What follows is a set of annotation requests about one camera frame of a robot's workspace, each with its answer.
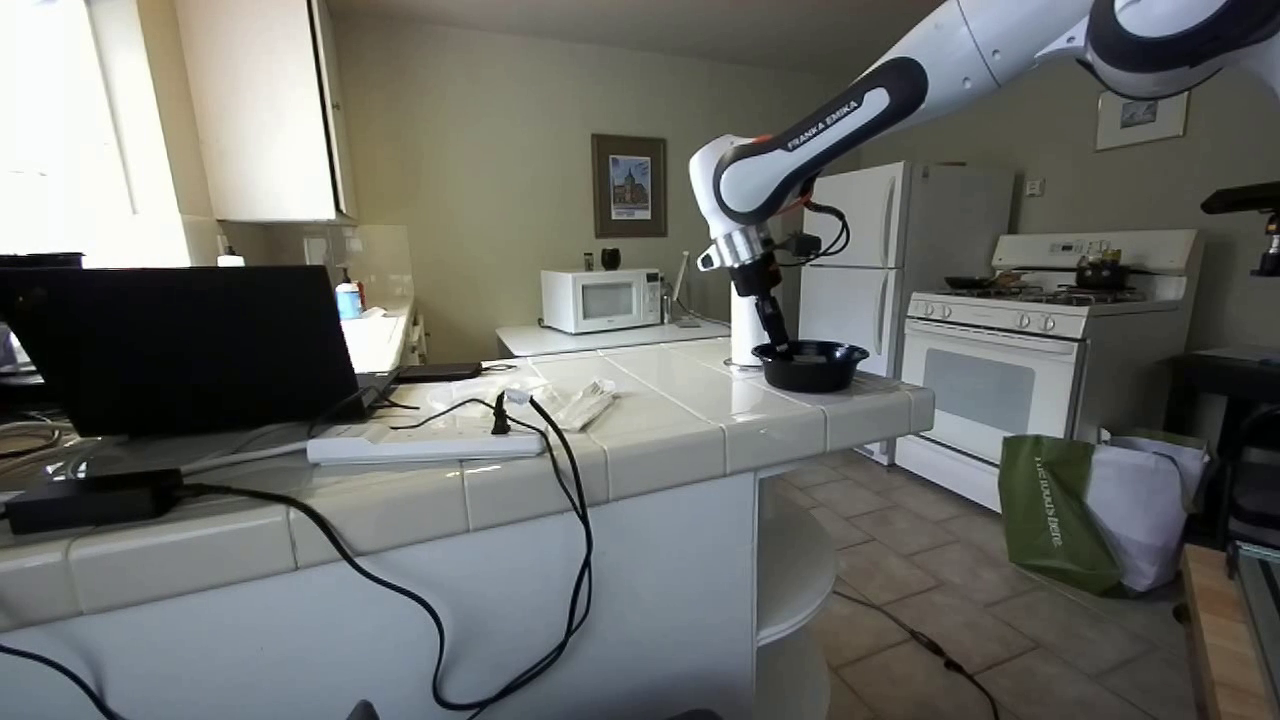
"black cable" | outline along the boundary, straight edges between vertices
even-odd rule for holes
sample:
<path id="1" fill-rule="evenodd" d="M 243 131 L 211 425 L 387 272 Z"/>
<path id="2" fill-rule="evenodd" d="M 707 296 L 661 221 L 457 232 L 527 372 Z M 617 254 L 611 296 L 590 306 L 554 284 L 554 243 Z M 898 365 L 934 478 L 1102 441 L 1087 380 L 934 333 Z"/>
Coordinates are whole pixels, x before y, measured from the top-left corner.
<path id="1" fill-rule="evenodd" d="M 50 658 L 50 655 L 39 655 L 39 651 L 25 651 L 25 647 L 10 647 L 10 645 L 0 645 L 0 655 L 17 655 L 17 658 L 27 658 L 27 663 L 44 663 L 50 672 L 58 672 L 66 682 L 74 682 L 89 705 L 103 716 L 103 720 L 123 720 L 92 682 L 83 682 L 83 674 L 74 674 L 66 663 Z"/>
<path id="2" fill-rule="evenodd" d="M 846 604 L 859 604 L 868 612 L 881 612 L 882 618 L 893 618 L 898 633 L 906 633 L 911 645 L 921 645 L 922 651 L 930 651 L 934 658 L 944 658 L 948 672 L 965 674 L 975 690 L 984 690 L 986 707 L 990 707 L 990 720 L 1000 720 L 1000 705 L 996 694 L 930 635 L 922 635 L 921 626 L 904 625 L 898 615 L 893 615 L 886 606 L 873 604 L 873 598 L 859 598 L 843 587 L 834 587 L 838 598 Z"/>
<path id="3" fill-rule="evenodd" d="M 446 410 L 457 410 L 457 407 L 469 407 L 469 404 L 491 407 L 487 399 L 475 399 L 475 394 L 473 394 L 473 399 L 460 399 L 460 404 L 453 404 L 453 407 L 444 407 L 444 410 L 434 410 L 434 416 L 422 416 L 422 419 L 400 425 L 400 428 L 430 425 L 430 419 L 441 419 L 441 416 L 446 416 Z M 430 626 L 434 626 L 434 647 L 441 647 L 434 669 L 430 669 L 430 701 L 434 701 L 441 707 L 446 707 L 446 711 L 473 711 L 473 716 L 480 716 L 480 711 L 487 711 L 491 705 L 501 705 L 501 701 L 516 694 L 521 688 L 527 688 L 532 681 L 539 681 L 539 674 L 564 655 L 564 647 L 573 645 L 573 635 L 577 635 L 577 633 L 587 625 L 587 615 L 590 615 L 590 557 L 597 557 L 597 534 L 590 534 L 590 515 L 587 515 L 587 495 L 584 495 L 580 464 L 577 464 L 573 443 L 564 441 L 561 425 L 554 425 L 536 399 L 527 399 L 527 404 L 532 404 L 536 416 L 542 416 L 542 425 L 554 431 L 554 441 L 561 441 L 561 447 L 564 447 L 564 454 L 568 454 L 568 468 L 573 468 L 573 487 L 568 487 L 564 468 L 561 468 L 561 458 L 554 458 L 554 450 L 552 450 L 552 443 L 549 443 L 549 431 L 539 431 L 536 425 L 525 425 L 525 419 L 510 419 L 510 425 L 532 428 L 532 431 L 542 441 L 552 475 L 554 475 L 554 482 L 561 482 L 573 515 L 577 515 L 580 527 L 584 527 L 584 559 L 580 559 L 577 581 L 573 581 L 573 595 L 568 595 L 568 615 L 564 615 L 561 639 L 554 639 L 542 655 L 536 655 L 525 672 L 516 672 L 509 682 L 501 682 L 494 690 L 487 690 L 487 694 L 480 694 L 480 701 L 453 701 L 453 694 L 444 690 L 446 633 L 444 633 L 444 618 L 441 618 L 434 604 L 422 598 L 420 592 L 394 585 L 394 581 L 384 581 L 384 575 L 368 570 L 368 568 L 354 559 L 354 553 L 345 543 L 345 534 L 326 523 L 326 515 L 319 515 L 310 505 L 304 505 L 304 498 L 297 498 L 297 495 L 275 495 L 275 491 L 255 491 L 255 487 L 227 487 L 227 482 L 189 482 L 189 495 L 247 495 L 247 498 L 283 505 L 283 509 L 297 509 L 300 515 L 307 515 L 307 519 L 319 527 L 319 534 L 337 548 L 337 557 L 338 557 L 354 575 L 362 575 L 368 585 L 374 585 L 374 587 L 384 587 L 384 592 L 392 592 L 392 595 L 404 595 L 409 604 L 414 604 L 420 612 L 428 612 L 428 618 L 430 618 Z"/>
<path id="4" fill-rule="evenodd" d="M 491 399 L 491 428 L 487 428 L 491 436 L 510 436 L 510 416 L 509 416 L 509 390 L 494 390 L 494 399 Z"/>
<path id="5" fill-rule="evenodd" d="M 809 210 L 832 216 L 838 232 L 814 254 L 838 254 L 852 238 L 846 216 L 834 203 L 803 199 Z"/>

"kitchen island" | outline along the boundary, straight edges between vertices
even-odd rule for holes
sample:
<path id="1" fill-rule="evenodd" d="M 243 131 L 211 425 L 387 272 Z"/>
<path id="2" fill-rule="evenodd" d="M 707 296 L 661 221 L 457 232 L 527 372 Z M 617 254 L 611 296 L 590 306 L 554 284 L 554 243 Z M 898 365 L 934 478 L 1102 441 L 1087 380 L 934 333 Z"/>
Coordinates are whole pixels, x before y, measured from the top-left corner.
<path id="1" fill-rule="evenodd" d="M 687 338 L 724 338 L 729 323 L 687 314 L 684 323 L 647 323 L 647 327 L 617 327 L 617 333 L 554 333 L 542 323 L 509 323 L 494 327 L 494 338 L 509 355 L 577 355 L 604 348 L 639 348 L 639 345 L 687 345 Z"/>
<path id="2" fill-rule="evenodd" d="M 577 351 L 414 386 L 422 410 L 502 386 L 618 390 L 587 431 L 568 431 L 597 527 L 590 618 L 539 682 L 484 716 L 757 711 L 758 478 L 922 431 L 930 394 L 876 377 L 790 394 L 724 355 L 724 338 Z M 487 425 L 457 410 L 441 431 Z M 584 543 L 542 454 L 420 468 L 275 454 L 199 478 L 307 498 L 368 568 L 422 592 L 446 626 L 446 694 L 491 690 L 564 626 Z M 89 674 L 123 716 L 345 716 L 354 701 L 453 716 L 428 690 L 441 651 L 428 615 L 354 581 L 275 505 L 193 498 L 151 523 L 4 534 L 0 633 Z M 0 694 L 27 716 L 95 716 L 36 663 L 0 658 Z"/>

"refrigerator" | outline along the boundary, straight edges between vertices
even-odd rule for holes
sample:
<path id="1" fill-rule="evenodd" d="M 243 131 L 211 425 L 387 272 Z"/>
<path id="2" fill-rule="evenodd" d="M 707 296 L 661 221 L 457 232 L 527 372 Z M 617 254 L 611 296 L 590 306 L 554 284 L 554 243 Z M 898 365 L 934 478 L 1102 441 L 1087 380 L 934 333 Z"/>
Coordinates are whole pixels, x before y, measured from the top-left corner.
<path id="1" fill-rule="evenodd" d="M 801 338 L 868 348 L 859 372 L 898 377 L 904 306 L 944 274 L 986 274 L 1011 221 L 1008 168 L 876 165 L 818 175 L 814 203 L 846 216 L 846 248 L 801 266 Z M 832 238 L 834 221 L 803 210 L 803 232 Z"/>

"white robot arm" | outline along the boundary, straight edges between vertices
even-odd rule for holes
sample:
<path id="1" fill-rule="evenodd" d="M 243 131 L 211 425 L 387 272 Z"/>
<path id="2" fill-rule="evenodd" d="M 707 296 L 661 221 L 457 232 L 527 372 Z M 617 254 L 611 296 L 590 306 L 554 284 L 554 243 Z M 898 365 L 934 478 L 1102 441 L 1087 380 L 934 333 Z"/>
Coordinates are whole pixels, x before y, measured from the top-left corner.
<path id="1" fill-rule="evenodd" d="M 948 0 L 838 97 L 778 135 L 718 135 L 687 158 L 724 266 L 757 296 L 771 345 L 789 345 L 765 221 L 838 150 L 944 114 L 1047 54 L 1079 60 L 1118 97 L 1175 97 L 1219 69 L 1253 69 L 1280 93 L 1280 0 Z"/>

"framed picture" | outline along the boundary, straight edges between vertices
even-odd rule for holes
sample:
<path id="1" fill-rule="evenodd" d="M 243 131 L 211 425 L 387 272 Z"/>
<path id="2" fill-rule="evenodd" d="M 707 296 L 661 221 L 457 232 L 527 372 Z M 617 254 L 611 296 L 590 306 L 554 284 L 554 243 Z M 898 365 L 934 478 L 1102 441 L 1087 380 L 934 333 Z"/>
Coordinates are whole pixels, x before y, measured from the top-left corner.
<path id="1" fill-rule="evenodd" d="M 1095 100 L 1095 146 L 1150 144 L 1187 131 L 1187 93 L 1169 100 Z"/>
<path id="2" fill-rule="evenodd" d="M 590 135 L 597 236 L 669 236 L 669 141 Z"/>

